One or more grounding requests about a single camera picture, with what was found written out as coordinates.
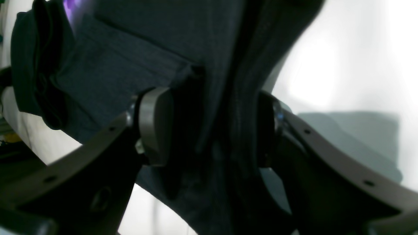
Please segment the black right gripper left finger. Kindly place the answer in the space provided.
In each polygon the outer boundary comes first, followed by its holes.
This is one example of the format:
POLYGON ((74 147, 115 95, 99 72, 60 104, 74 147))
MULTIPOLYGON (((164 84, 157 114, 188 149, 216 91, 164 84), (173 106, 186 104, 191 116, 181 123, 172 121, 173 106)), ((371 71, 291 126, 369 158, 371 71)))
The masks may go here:
POLYGON ((95 137, 51 165, 1 186, 1 234, 115 235, 143 165, 167 164, 170 88, 156 87, 95 137))

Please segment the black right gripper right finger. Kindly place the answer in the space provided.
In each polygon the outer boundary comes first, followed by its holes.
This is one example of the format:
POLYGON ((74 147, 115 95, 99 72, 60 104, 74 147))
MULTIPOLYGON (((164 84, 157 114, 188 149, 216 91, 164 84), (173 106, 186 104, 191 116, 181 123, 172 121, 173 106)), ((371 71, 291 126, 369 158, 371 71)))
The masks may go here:
POLYGON ((277 98, 257 99, 257 165, 284 185, 300 235, 416 235, 417 193, 333 146, 277 98))

